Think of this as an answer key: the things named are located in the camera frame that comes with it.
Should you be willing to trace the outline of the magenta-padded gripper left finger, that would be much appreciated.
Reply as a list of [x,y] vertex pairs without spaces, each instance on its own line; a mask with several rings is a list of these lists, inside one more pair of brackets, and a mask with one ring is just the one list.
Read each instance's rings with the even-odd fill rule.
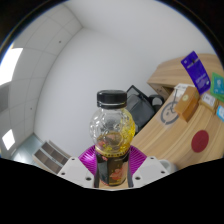
[[71,157],[59,171],[58,176],[84,188],[97,187],[97,159],[95,147],[91,146],[79,157]]

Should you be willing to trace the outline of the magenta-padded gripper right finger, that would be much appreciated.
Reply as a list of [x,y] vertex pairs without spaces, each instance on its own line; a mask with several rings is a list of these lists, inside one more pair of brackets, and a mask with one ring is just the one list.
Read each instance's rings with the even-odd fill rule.
[[127,173],[129,188],[143,187],[168,174],[167,169],[156,157],[147,157],[136,147],[130,147]]

